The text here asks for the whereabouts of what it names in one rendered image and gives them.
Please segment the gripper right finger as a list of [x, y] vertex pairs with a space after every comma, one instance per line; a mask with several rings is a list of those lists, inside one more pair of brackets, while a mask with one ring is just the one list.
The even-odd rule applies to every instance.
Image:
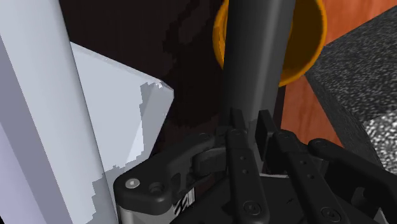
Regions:
[[268, 142], [274, 142], [276, 161], [287, 172], [308, 224], [357, 222], [355, 215], [342, 208], [311, 156], [329, 162], [340, 178], [347, 176], [344, 187], [362, 187], [364, 198], [381, 208], [388, 224], [397, 224], [397, 176], [394, 174], [325, 139], [311, 140], [304, 150], [294, 133], [277, 130], [267, 110], [258, 114], [255, 138], [258, 147], [267, 151], [270, 150]]

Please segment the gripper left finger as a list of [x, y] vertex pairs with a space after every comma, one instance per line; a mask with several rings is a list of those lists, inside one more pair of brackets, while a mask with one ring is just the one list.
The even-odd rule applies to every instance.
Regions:
[[268, 224], [270, 211], [238, 109], [215, 135], [188, 136], [113, 184], [119, 224]]

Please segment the dark grey cylindrical rod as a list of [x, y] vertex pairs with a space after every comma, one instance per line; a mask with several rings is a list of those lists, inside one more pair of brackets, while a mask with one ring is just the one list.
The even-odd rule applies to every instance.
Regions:
[[273, 112], [296, 0], [229, 0], [219, 124], [242, 111], [256, 166], [258, 113]]

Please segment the white angular block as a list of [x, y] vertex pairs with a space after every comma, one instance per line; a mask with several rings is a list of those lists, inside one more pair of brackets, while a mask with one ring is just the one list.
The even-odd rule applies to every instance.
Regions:
[[80, 45], [71, 45], [109, 192], [149, 158], [174, 91], [165, 82]]

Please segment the speckled grey robot stand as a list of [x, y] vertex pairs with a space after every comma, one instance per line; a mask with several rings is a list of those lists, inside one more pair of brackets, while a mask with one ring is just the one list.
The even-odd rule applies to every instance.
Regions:
[[305, 76], [343, 147], [397, 175], [397, 6], [327, 44]]

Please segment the yellow bowl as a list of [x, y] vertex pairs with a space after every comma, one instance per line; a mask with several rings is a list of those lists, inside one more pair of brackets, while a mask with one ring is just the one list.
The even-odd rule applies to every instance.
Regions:
[[[212, 48], [223, 67], [229, 0], [224, 0], [212, 29]], [[303, 76], [315, 63], [324, 47], [327, 16], [323, 0], [296, 0], [279, 86]]]

